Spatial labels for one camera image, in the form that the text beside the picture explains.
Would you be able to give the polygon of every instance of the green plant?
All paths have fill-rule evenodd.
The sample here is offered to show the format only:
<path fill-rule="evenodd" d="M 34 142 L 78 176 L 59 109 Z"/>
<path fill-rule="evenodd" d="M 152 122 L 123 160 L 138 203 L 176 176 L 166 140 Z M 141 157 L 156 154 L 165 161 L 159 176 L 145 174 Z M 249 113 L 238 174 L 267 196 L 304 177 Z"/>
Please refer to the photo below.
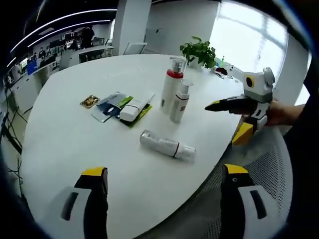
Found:
<path fill-rule="evenodd" d="M 179 47 L 183 56 L 187 60 L 187 65 L 191 63 L 195 57 L 198 57 L 198 64 L 204 63 L 205 68 L 212 68 L 216 65 L 215 62 L 215 48 L 209 47 L 210 42 L 203 42 L 199 37 L 192 36 L 193 39 L 197 40 L 197 43 L 185 43 Z"/>

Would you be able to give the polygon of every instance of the round table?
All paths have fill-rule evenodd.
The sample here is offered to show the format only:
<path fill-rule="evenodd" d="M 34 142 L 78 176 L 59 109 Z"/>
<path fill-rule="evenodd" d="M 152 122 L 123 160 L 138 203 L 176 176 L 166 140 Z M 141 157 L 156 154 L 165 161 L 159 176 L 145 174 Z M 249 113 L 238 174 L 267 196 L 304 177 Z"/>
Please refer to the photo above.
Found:
<path fill-rule="evenodd" d="M 155 227 L 198 189 L 212 171 L 239 122 L 228 112 L 208 112 L 211 102 L 243 93 L 235 79 L 186 69 L 193 82 L 179 124 L 159 105 L 167 55 L 116 56 L 53 74 L 41 90 L 25 131 L 21 173 L 36 220 L 64 187 L 74 186 L 87 168 L 108 168 L 108 236 L 129 239 Z M 134 96 L 154 92 L 153 108 L 132 129 L 117 119 L 98 122 L 80 102 L 116 91 Z M 147 150 L 139 137 L 149 129 L 197 149 L 194 162 Z"/>

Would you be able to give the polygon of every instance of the potted plant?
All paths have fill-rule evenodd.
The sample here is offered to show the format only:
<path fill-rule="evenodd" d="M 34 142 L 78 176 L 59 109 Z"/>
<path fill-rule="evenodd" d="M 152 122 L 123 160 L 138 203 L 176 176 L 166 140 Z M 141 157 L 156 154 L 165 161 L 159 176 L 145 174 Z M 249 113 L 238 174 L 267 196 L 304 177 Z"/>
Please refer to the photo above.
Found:
<path fill-rule="evenodd" d="M 215 48 L 209 47 L 209 41 L 203 42 L 197 36 L 192 36 L 192 38 L 198 42 L 185 43 L 179 47 L 183 56 L 187 60 L 187 65 L 195 69 L 201 68 L 202 66 L 205 68 L 213 68 L 216 65 Z"/>

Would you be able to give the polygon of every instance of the blue object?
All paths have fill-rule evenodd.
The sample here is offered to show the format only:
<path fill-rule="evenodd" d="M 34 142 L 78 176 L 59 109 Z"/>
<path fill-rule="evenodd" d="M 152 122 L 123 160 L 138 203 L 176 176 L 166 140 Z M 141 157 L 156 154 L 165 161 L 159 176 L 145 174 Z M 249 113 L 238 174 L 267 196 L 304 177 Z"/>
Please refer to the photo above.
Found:
<path fill-rule="evenodd" d="M 35 72 L 36 71 L 36 60 L 28 63 L 26 66 L 26 70 L 28 72 L 28 75 L 31 75 L 33 72 Z"/>

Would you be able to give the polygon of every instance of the white cabinet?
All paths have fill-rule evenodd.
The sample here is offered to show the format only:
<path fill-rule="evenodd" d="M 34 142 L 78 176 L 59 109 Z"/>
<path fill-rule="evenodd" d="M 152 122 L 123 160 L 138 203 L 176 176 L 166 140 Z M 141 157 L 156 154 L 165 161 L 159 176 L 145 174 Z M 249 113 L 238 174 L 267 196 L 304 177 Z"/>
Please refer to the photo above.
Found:
<path fill-rule="evenodd" d="M 23 77 L 12 87 L 16 104 L 21 112 L 24 113 L 33 107 L 40 90 L 40 81 L 34 74 Z"/>

